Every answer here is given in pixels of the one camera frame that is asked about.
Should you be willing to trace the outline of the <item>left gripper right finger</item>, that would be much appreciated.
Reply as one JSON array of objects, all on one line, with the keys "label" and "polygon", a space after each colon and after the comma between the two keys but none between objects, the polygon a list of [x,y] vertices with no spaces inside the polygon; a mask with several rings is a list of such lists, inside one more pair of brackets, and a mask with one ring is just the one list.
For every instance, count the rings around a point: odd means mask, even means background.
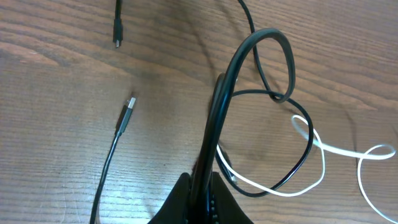
[{"label": "left gripper right finger", "polygon": [[213,223],[253,224],[242,211],[218,172],[213,172],[212,191],[214,201],[211,209]]}]

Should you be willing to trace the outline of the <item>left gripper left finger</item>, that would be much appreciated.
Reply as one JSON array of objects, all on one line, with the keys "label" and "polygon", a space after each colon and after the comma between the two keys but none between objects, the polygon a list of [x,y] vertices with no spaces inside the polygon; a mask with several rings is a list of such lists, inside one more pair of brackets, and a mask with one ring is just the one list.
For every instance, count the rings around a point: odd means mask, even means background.
[{"label": "left gripper left finger", "polygon": [[182,173],[163,206],[148,224],[184,224],[190,195],[190,175]]}]

